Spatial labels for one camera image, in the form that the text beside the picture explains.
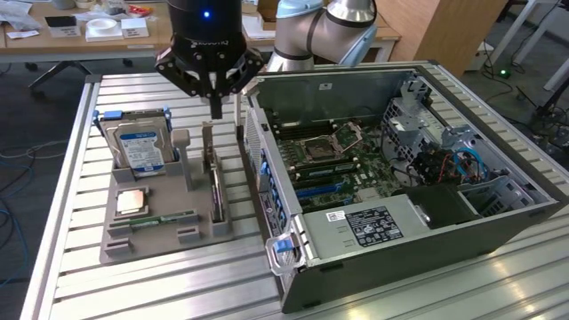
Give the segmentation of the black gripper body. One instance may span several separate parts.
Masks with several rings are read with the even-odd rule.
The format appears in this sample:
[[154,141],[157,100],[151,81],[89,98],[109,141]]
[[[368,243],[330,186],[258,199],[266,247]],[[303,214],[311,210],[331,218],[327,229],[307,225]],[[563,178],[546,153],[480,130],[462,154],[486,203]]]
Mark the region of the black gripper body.
[[206,54],[210,72],[219,53],[243,53],[242,1],[169,1],[175,52]]

